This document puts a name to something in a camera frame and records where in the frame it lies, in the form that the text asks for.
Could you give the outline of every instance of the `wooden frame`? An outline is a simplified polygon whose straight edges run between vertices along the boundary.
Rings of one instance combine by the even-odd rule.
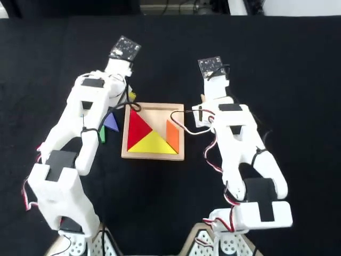
[[[179,110],[184,111],[183,104],[173,104],[173,103],[145,103],[139,102],[142,110],[139,115],[144,119],[153,129],[156,127],[156,131],[160,133],[162,137],[165,138],[166,133],[166,120],[170,120],[169,116],[172,111]],[[129,132],[129,119],[130,119],[130,106],[126,105],[126,112],[124,118],[124,129],[123,129],[123,139],[122,139],[122,151],[121,157],[123,158],[141,158],[141,159],[157,159],[157,160],[173,160],[182,161],[185,158],[185,147],[184,147],[184,131],[182,128],[178,127],[179,130],[179,154],[155,154],[155,153],[133,153],[127,151],[127,140]],[[160,122],[160,112],[164,111],[162,116],[165,117],[164,122]],[[174,113],[173,118],[180,123],[184,123],[184,113]]]

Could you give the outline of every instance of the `black cloth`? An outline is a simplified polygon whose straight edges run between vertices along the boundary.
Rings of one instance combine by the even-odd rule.
[[[294,225],[249,238],[264,255],[329,255],[338,233],[341,17],[113,17],[0,21],[0,254],[43,255],[56,238],[20,189],[35,148],[59,119],[76,77],[104,69],[120,35],[142,49],[131,85],[137,101],[200,102],[198,59],[231,65],[231,91],[273,132],[266,145],[285,176]],[[123,129],[124,112],[115,113]],[[191,115],[186,125],[194,129]],[[107,225],[124,254],[177,254],[223,198],[220,175],[202,157],[212,134],[185,135],[185,161],[122,159],[121,133],[104,157]],[[209,158],[221,163],[217,149]],[[101,215],[98,161],[82,177]]]

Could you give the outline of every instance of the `blue puzzle piece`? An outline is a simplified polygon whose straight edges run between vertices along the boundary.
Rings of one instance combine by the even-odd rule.
[[[110,115],[105,119],[104,126],[118,132],[118,126],[113,113],[110,113]]]

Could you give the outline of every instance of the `white robotic arm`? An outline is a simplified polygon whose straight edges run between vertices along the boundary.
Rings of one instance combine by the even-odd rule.
[[[207,126],[215,134],[222,156],[224,196],[231,209],[213,211],[209,220],[221,219],[233,224],[233,231],[289,227],[292,225],[290,205],[284,199],[287,183],[273,155],[265,149],[257,132],[257,124],[246,105],[234,103],[229,80],[220,57],[199,60],[204,78],[205,102],[192,107],[197,127]],[[262,178],[243,180],[239,165],[250,164]],[[214,231],[226,231],[222,222],[212,222]]]
[[[125,77],[132,74],[131,64],[140,48],[122,36],[111,50],[104,72],[79,76],[58,123],[37,149],[42,163],[34,165],[28,183],[48,225],[60,235],[90,242],[99,232],[99,217],[84,194],[79,176],[89,174],[99,145],[98,130],[108,108],[127,100],[131,88]],[[82,139],[80,151],[61,151],[74,137]],[[79,251],[83,255],[85,247]]]

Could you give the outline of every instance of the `white wire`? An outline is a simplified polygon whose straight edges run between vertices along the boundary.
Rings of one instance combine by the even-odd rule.
[[[174,113],[178,113],[178,112],[182,112],[182,111],[175,110],[170,114],[170,116],[172,116]],[[200,135],[200,134],[204,134],[206,132],[211,131],[211,128],[208,128],[208,129],[200,131],[200,132],[191,132],[184,124],[181,124],[176,120],[173,120],[173,122],[176,123],[178,126],[180,126],[183,130],[185,130],[190,135]]]

